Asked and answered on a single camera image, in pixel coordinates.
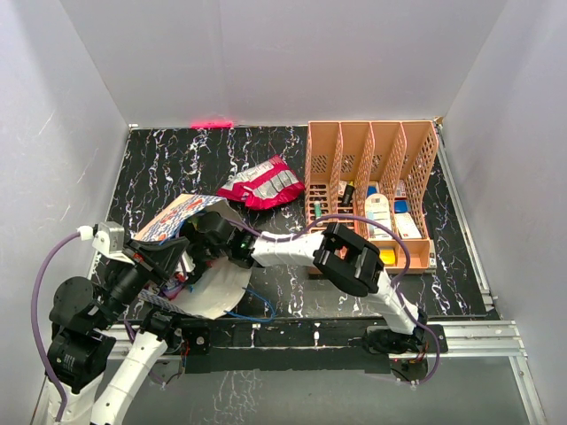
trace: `black marble table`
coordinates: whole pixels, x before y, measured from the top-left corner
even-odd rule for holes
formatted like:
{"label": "black marble table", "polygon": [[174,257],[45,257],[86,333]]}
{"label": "black marble table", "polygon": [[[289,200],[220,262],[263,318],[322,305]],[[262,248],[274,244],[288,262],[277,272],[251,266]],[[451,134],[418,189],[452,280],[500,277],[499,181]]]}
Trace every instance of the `black marble table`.
{"label": "black marble table", "polygon": [[[131,132],[108,220],[131,235],[182,193],[215,194],[237,172],[278,154],[303,178],[307,127],[236,127],[231,129],[146,129]],[[298,199],[265,212],[231,203],[251,226],[275,233],[305,225],[304,201]],[[436,160],[423,207],[437,252],[435,274],[408,275],[401,283],[406,298],[430,317],[478,317],[486,314],[447,183]],[[104,264],[93,279],[100,281]],[[278,317],[365,317],[374,315],[364,298],[348,296],[325,280],[310,279],[304,267],[270,267],[252,272],[251,287],[268,298]],[[128,317],[140,320],[149,310],[142,301]],[[264,314],[264,305],[246,295],[236,312]]]}

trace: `red and gray pouch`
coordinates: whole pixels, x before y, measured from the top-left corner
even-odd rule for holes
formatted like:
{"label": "red and gray pouch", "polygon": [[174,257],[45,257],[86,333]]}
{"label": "red and gray pouch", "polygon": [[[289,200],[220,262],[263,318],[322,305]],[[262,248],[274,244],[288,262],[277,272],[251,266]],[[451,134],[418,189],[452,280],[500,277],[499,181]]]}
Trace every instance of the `red and gray pouch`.
{"label": "red and gray pouch", "polygon": [[305,190],[295,173],[275,155],[244,170],[222,186],[217,195],[244,202],[252,210],[267,210],[296,199]]}

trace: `gray floor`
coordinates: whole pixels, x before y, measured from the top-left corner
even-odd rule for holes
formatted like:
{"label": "gray floor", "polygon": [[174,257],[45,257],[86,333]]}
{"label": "gray floor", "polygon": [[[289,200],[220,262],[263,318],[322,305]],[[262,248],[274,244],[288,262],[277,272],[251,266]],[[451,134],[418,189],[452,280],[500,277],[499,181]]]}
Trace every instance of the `gray floor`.
{"label": "gray floor", "polygon": [[[110,362],[104,384],[118,366]],[[176,364],[156,366],[169,375]],[[146,379],[124,425],[527,424],[509,361],[443,359],[411,390],[352,371],[184,375],[166,390]]]}

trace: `white wall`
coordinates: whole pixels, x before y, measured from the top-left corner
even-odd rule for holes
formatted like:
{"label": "white wall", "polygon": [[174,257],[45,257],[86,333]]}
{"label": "white wall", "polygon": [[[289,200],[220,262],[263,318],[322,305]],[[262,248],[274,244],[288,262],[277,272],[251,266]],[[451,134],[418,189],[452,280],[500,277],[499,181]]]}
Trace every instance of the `white wall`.
{"label": "white wall", "polygon": [[[0,2],[0,422],[29,423],[43,366],[30,296],[49,249],[105,217],[127,126],[57,0]],[[41,328],[58,284],[85,274],[92,250],[74,243],[48,270]]]}
{"label": "white wall", "polygon": [[128,123],[444,115],[505,0],[62,0]]}
{"label": "white wall", "polygon": [[509,2],[446,119],[472,235],[551,424],[567,418],[566,45],[564,1]]}

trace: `yellow object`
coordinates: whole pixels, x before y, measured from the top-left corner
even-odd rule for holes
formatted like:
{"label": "yellow object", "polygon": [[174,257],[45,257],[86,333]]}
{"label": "yellow object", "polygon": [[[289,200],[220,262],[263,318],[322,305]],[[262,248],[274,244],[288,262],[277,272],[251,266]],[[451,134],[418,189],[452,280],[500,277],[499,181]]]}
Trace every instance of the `yellow object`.
{"label": "yellow object", "polygon": [[380,259],[385,266],[393,266],[396,264],[396,254],[393,248],[380,248]]}

